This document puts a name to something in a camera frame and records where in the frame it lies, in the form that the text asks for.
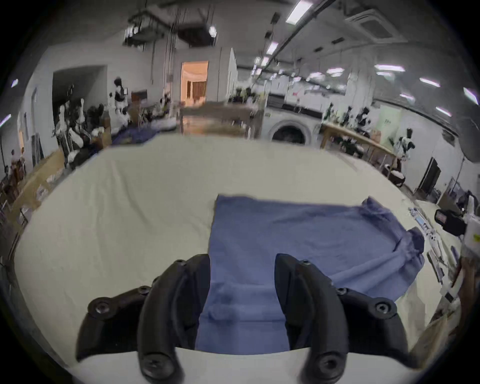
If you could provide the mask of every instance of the wooden table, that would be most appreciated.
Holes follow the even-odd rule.
[[[367,145],[373,147],[373,151],[372,151],[372,154],[371,154],[370,157],[372,157],[374,151],[376,151],[376,150],[379,150],[379,151],[385,153],[385,155],[389,155],[389,156],[393,157],[392,164],[390,166],[390,169],[389,169],[388,175],[387,175],[387,179],[390,178],[390,173],[392,172],[392,168],[394,167],[395,162],[397,160],[396,154],[394,154],[390,149],[384,147],[383,145],[380,145],[376,141],[373,141],[366,136],[363,136],[359,133],[356,133],[355,131],[350,130],[348,128],[340,127],[337,124],[333,124],[331,122],[324,122],[322,124],[322,126],[325,127],[325,130],[324,130],[324,138],[322,139],[322,143],[320,144],[320,148],[325,148],[325,145],[327,144],[328,140],[330,140],[330,137],[332,137],[332,135],[349,136],[349,137],[357,140],[361,144],[367,144]],[[382,162],[382,165],[380,166],[380,172],[382,171],[382,167],[383,167],[383,162]]]

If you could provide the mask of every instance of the doorway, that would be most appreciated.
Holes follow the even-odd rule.
[[[36,91],[36,88],[35,88],[35,91],[33,91],[32,93],[32,134],[35,134],[36,130],[35,130],[35,110],[37,108],[36,106],[36,101],[37,101],[37,91]]]
[[[185,106],[201,105],[206,100],[208,61],[191,61],[181,65],[180,100]]]

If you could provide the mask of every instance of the air conditioning vent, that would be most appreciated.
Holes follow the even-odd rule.
[[[407,41],[383,15],[373,9],[357,13],[345,19],[345,22],[377,44]]]
[[[345,38],[339,37],[338,39],[333,40],[332,44],[335,45],[335,44],[341,43],[342,41],[345,41]]]

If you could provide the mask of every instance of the washing machine door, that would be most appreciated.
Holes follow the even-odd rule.
[[[269,131],[268,139],[292,144],[310,145],[312,133],[305,124],[297,120],[282,120]]]

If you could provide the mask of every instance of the black pipe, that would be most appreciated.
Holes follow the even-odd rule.
[[[5,159],[3,158],[3,143],[1,142],[1,135],[0,135],[0,149],[1,149],[1,160],[3,162],[3,169],[5,169]]]
[[[315,17],[318,16],[318,14],[320,12],[322,12],[323,10],[325,10],[326,8],[328,8],[330,5],[332,5],[333,3],[335,2],[335,0],[325,0],[323,2],[322,5],[320,5],[315,11],[311,12],[307,17],[305,17],[305,19],[300,22],[300,24],[297,26],[297,28],[295,28],[295,31],[292,32],[292,34],[282,43],[282,45],[280,46],[279,49],[275,50],[275,53],[272,55],[272,57],[270,58],[270,60],[268,61],[267,65],[265,65],[265,67],[262,69],[265,70],[268,68],[268,66],[270,65],[270,63],[278,56],[278,54],[283,51],[283,49],[288,45],[288,43],[290,41],[292,41],[292,39],[298,34],[298,32],[301,31],[301,29],[306,26],[310,20],[314,19]]]

